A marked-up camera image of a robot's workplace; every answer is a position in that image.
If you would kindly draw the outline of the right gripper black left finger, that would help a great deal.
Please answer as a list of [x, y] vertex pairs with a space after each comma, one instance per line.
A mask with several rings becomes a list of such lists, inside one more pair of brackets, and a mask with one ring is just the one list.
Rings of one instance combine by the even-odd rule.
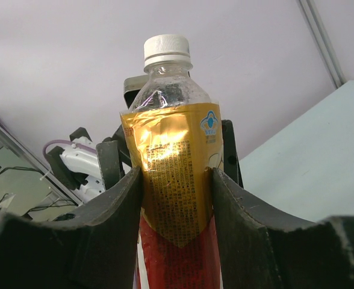
[[141, 199], [136, 168], [60, 221], [0, 213], [0, 288], [131, 288]]

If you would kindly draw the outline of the yellow red tea bottle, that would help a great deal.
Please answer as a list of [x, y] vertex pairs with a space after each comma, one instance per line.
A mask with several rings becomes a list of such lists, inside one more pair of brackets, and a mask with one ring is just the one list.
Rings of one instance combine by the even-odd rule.
[[220, 107], [190, 77], [192, 64], [144, 67], [149, 75], [122, 128], [143, 174], [140, 244], [151, 288], [219, 288], [211, 172], [223, 167]]

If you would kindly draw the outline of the right aluminium frame post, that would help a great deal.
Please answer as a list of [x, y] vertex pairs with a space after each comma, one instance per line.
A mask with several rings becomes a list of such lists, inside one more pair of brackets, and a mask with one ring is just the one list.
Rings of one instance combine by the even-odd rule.
[[321, 58], [336, 89], [346, 83], [340, 62], [328, 36], [327, 29], [317, 10], [315, 1], [299, 0], [299, 7], [318, 47]]

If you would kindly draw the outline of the white tea bottle cap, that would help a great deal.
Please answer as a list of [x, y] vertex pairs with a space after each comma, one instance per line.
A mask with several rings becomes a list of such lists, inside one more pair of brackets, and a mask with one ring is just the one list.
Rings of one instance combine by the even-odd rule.
[[191, 64], [188, 40], [177, 34], [161, 34], [147, 39], [143, 45], [144, 67], [156, 63], [179, 61]]

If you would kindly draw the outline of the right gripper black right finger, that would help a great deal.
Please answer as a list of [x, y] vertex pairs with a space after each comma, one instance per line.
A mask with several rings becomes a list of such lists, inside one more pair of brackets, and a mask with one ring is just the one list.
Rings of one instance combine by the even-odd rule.
[[212, 176], [225, 288], [354, 288], [354, 216], [309, 222]]

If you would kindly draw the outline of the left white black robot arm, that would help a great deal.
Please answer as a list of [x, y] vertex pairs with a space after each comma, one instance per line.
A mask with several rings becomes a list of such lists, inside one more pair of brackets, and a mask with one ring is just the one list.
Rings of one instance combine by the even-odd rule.
[[[224, 171], [240, 187], [244, 187], [231, 120], [222, 121], [222, 135]], [[85, 128], [77, 128], [68, 140], [49, 141], [44, 145], [42, 154], [54, 176], [74, 191], [81, 202], [86, 203], [103, 192], [96, 143]]]

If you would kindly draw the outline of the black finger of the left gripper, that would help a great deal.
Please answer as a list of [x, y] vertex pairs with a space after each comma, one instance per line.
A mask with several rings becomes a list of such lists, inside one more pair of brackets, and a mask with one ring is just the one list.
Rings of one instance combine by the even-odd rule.
[[223, 168], [224, 172], [241, 188], [243, 180], [237, 154], [234, 126], [231, 120], [222, 120]]
[[120, 160], [117, 141], [107, 141], [96, 145], [98, 164], [104, 188], [109, 190], [125, 175]]

